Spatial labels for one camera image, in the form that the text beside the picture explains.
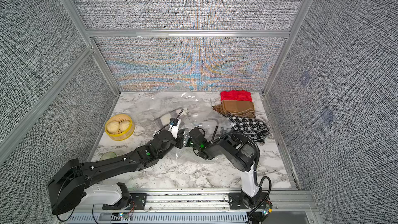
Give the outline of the clear plastic vacuum bag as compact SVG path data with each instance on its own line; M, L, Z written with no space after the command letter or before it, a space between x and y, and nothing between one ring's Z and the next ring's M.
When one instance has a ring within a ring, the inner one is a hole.
M196 156L191 147L186 147L189 139L189 132L194 128L205 130L205 138L211 142L219 136L232 130L234 123L227 117L213 110L197 92L192 92L182 84L173 85L163 91L149 94L144 100L146 113L153 117L153 120L161 115L177 108L187 108L188 114L183 119L184 125L171 127L165 125L166 130L176 132L184 130L184 147L182 149L173 148L169 153L172 160L180 163L192 162L199 164L216 163L219 157L212 160L204 160Z

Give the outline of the brown striped fringed scarf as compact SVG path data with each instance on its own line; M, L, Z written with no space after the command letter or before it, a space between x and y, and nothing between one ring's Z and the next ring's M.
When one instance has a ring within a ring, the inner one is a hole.
M251 101L222 101L212 107L213 110L226 116L255 118L255 106Z

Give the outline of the black white houndstooth scarf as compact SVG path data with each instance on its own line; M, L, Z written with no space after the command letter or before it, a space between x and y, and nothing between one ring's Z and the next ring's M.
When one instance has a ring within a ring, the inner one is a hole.
M249 136L256 143L265 143L265 139L270 134L268 125L260 119L228 116L234 123L233 131Z

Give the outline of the red knitted scarf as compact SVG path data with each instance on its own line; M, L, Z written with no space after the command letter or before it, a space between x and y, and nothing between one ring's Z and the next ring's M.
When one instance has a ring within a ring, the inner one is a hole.
M222 91L220 93L221 101L248 101L252 102L251 93L245 90Z

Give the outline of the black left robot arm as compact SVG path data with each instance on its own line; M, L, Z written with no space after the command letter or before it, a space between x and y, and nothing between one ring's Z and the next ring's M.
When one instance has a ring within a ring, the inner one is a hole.
M182 148L184 130L174 138L167 130L160 131L147 144L115 158L81 163L68 161L48 183L51 212L61 215L73 210L81 202L84 190L108 178L141 171L163 159L174 147Z

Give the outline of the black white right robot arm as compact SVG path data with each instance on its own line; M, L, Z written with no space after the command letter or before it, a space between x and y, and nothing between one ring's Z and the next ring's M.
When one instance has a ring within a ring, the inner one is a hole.
M257 177L257 167L260 161L260 149L257 143L247 134L231 131L209 142L201 128L192 129L186 145L191 147L198 157L212 160L225 156L234 168L240 171L241 202L250 209L255 209L269 200L272 181L263 176Z

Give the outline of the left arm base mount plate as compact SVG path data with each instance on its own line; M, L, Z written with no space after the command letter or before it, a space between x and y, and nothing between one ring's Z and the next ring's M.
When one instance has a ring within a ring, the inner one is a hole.
M102 210L144 210L147 196L146 193L126 194L114 205L103 204Z

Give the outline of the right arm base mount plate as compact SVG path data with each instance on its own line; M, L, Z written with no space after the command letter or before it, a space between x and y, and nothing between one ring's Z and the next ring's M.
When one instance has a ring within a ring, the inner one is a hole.
M250 197L240 192L231 192L228 194L228 203L230 209L254 209L259 206L259 209L265 209L272 207L272 203L269 197L265 200L267 193L258 192L254 197Z

